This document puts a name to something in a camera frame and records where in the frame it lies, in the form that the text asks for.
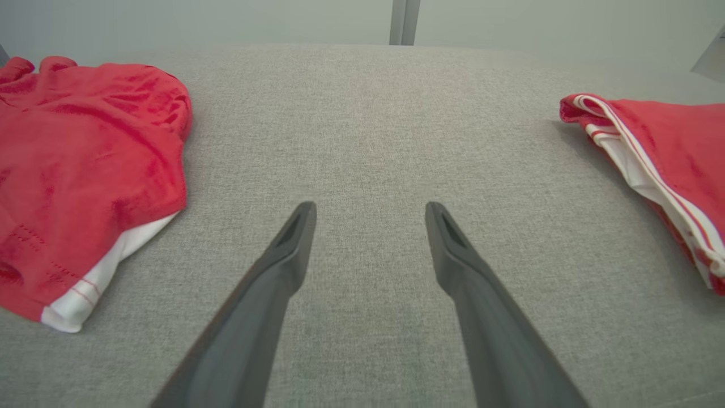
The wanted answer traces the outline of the red white striped jersey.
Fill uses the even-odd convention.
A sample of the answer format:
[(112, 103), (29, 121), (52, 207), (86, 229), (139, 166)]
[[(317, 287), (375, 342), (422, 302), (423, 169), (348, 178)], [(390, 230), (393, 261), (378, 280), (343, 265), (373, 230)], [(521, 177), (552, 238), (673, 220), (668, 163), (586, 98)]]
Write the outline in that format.
[(725, 297), (725, 104), (562, 98), (627, 185), (660, 216), (706, 286)]
[(0, 307), (79, 332), (119, 263), (186, 207), (192, 121), (157, 67), (0, 67)]

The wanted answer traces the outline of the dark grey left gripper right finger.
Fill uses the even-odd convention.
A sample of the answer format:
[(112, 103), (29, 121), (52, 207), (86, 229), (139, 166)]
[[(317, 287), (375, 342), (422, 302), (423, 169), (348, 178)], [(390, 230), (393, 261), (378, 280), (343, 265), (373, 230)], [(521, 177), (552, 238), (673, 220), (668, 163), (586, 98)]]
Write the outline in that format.
[(453, 300), (478, 408), (590, 408), (450, 212), (428, 202), (437, 282)]

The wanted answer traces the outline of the grey fabric sofa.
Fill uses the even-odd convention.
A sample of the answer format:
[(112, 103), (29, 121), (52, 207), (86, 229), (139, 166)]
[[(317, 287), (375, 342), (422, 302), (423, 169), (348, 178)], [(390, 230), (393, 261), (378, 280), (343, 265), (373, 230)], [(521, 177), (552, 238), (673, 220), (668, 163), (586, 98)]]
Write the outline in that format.
[(725, 103), (695, 73), (484, 49), (120, 54), (190, 91), (188, 206), (80, 333), (0, 312), (0, 408), (145, 407), (301, 201), (318, 223), (265, 406), (475, 406), (443, 202), (591, 406), (725, 408), (725, 298), (575, 124), (579, 92)]

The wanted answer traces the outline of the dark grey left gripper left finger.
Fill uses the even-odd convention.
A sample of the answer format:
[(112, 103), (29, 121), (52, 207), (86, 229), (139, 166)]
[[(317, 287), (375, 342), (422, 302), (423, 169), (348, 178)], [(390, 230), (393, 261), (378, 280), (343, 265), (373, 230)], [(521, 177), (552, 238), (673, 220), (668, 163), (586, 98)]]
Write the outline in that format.
[(295, 208), (151, 408), (262, 408), (288, 302), (305, 281), (317, 219), (314, 202)]

